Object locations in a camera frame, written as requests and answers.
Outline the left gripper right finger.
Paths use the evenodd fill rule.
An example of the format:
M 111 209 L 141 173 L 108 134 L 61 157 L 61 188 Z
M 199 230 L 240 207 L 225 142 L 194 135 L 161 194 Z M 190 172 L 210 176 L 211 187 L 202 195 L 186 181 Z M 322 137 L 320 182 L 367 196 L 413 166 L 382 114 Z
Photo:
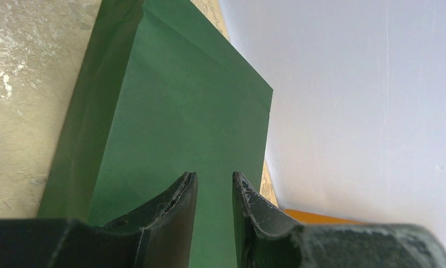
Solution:
M 446 267 L 446 250 L 414 224 L 301 223 L 232 178 L 238 267 Z

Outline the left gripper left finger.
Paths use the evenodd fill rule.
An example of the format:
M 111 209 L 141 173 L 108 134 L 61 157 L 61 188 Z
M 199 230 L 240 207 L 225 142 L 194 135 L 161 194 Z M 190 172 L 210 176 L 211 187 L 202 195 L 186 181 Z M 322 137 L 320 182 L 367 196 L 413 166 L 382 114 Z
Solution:
M 188 267 L 198 177 L 184 173 L 136 209 L 93 227 L 0 219 L 0 267 Z

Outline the green paper bag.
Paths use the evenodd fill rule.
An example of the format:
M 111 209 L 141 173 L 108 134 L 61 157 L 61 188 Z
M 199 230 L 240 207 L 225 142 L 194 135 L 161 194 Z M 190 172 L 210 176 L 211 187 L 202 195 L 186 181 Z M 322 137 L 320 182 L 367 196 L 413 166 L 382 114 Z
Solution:
M 190 1 L 102 1 L 37 215 L 102 226 L 198 176 L 190 267 L 236 267 L 232 174 L 259 186 L 272 89 Z

